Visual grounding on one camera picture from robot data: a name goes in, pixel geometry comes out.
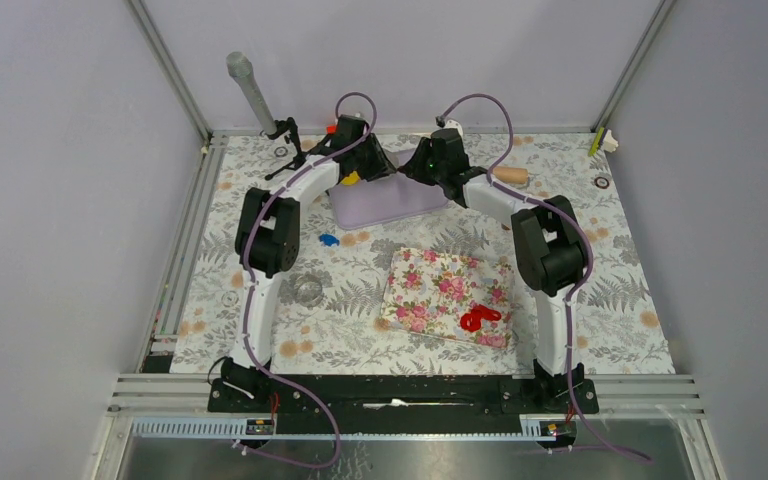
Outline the floral tray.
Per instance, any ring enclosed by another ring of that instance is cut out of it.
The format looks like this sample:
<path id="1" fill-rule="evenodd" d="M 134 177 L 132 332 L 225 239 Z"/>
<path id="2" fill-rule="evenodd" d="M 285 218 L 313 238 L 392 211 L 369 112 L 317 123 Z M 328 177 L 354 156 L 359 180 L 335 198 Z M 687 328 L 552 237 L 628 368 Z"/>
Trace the floral tray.
<path id="1" fill-rule="evenodd" d="M 390 330 L 505 349 L 511 340 L 512 266 L 428 249 L 401 248 L 391 261 L 376 323 Z M 469 333 L 460 317 L 481 304 L 502 314 Z"/>

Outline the clear round cutter cup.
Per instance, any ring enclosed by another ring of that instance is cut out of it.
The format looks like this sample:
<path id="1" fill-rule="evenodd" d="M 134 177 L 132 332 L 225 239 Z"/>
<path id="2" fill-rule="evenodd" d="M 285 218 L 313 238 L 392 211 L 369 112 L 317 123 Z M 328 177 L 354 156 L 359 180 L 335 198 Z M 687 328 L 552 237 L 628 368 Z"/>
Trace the clear round cutter cup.
<path id="1" fill-rule="evenodd" d="M 317 276 L 301 275 L 294 283 L 294 296 L 297 303 L 307 308 L 319 305 L 324 298 L 324 287 Z"/>

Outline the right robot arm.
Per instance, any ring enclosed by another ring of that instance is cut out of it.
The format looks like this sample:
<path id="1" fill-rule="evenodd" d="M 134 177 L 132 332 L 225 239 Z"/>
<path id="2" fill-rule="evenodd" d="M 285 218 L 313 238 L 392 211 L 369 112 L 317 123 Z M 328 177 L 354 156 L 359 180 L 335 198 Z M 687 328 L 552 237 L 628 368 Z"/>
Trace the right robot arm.
<path id="1" fill-rule="evenodd" d="M 578 292 L 593 269 L 592 249 L 570 201 L 530 197 L 504 183 L 494 168 L 471 165 L 455 128 L 421 139 L 399 170 L 441 188 L 464 208 L 507 223 L 519 275 L 533 292 L 537 310 L 533 396 L 543 410 L 561 410 L 584 383 L 573 345 L 574 316 Z"/>

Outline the wooden dough roller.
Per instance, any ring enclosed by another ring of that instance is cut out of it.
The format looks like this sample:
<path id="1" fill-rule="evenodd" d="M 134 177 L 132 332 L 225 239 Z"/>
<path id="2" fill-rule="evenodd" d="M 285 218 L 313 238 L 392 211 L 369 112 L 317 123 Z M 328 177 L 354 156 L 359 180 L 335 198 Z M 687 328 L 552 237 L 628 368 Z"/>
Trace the wooden dough roller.
<path id="1" fill-rule="evenodd" d="M 492 170 L 492 175 L 499 181 L 511 185 L 525 185 L 529 182 L 529 172 L 520 167 L 497 166 Z"/>

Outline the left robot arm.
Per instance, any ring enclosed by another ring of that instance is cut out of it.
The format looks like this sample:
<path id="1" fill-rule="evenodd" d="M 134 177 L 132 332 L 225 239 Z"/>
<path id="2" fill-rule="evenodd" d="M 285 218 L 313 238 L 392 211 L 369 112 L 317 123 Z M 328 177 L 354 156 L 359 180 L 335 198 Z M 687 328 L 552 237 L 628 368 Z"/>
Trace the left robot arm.
<path id="1" fill-rule="evenodd" d="M 269 401 L 272 326 L 282 281 L 300 253 L 303 214 L 351 173 L 380 178 L 395 171 L 372 133 L 374 125 L 340 116 L 288 179 L 272 190 L 252 188 L 244 197 L 235 251 L 246 293 L 219 384 L 230 388 L 245 410 L 259 410 Z"/>

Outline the red dough ring scrap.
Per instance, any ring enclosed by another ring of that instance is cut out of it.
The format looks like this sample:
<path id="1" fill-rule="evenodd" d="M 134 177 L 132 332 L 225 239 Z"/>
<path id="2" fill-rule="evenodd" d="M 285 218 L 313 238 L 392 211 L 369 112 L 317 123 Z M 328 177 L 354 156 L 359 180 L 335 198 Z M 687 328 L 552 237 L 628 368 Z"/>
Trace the red dough ring scrap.
<path id="1" fill-rule="evenodd" d="M 478 332 L 485 321 L 494 324 L 502 319 L 502 314 L 485 305 L 477 304 L 460 317 L 460 328 L 469 333 Z"/>

